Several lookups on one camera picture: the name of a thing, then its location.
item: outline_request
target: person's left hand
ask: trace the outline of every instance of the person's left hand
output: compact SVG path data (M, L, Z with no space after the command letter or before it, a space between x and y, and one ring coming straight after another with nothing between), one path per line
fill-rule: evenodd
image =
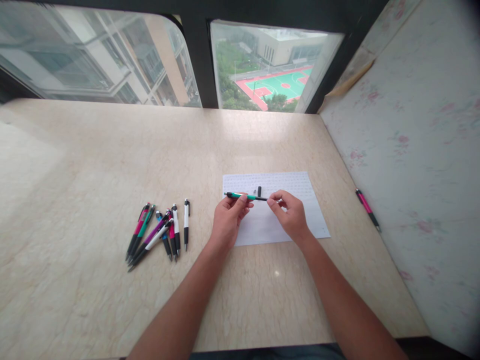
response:
M254 207L244 193L240 198L224 197L215 208L210 241L230 250L235 245L242 219Z

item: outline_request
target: desk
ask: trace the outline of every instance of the desk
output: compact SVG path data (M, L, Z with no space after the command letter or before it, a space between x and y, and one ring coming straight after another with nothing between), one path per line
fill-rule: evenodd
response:
M239 173L308 171L340 271L394 337L429 334L318 115L22 99L0 120L3 359L126 356L208 241L222 175ZM127 274L141 207L185 197L188 252L170 263L160 244ZM285 242L231 251L194 350L333 341Z

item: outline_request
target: forearm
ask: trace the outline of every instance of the forearm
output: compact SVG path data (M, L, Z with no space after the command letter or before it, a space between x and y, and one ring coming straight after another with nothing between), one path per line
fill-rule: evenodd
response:
M164 307L153 319L129 360L188 359L210 295L228 250L209 241Z
M332 262L319 242L303 241L301 250L343 354L349 360L407 359L377 316Z

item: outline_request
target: person's right hand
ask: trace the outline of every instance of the person's right hand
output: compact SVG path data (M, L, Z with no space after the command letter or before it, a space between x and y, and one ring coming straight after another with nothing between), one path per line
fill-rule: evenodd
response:
M300 246L303 240L313 237L307 226L304 204L301 200L285 190L278 190L270 195L266 203L276 215L283 230L297 245Z

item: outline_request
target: basketball court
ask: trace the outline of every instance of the basketball court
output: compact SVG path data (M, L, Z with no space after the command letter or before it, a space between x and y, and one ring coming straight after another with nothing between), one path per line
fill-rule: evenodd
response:
M286 95L288 102L299 99L311 73L312 66L308 66L267 76L243 79L237 81L236 84L262 111L267 111L268 106L263 97L269 99L275 94L283 94Z

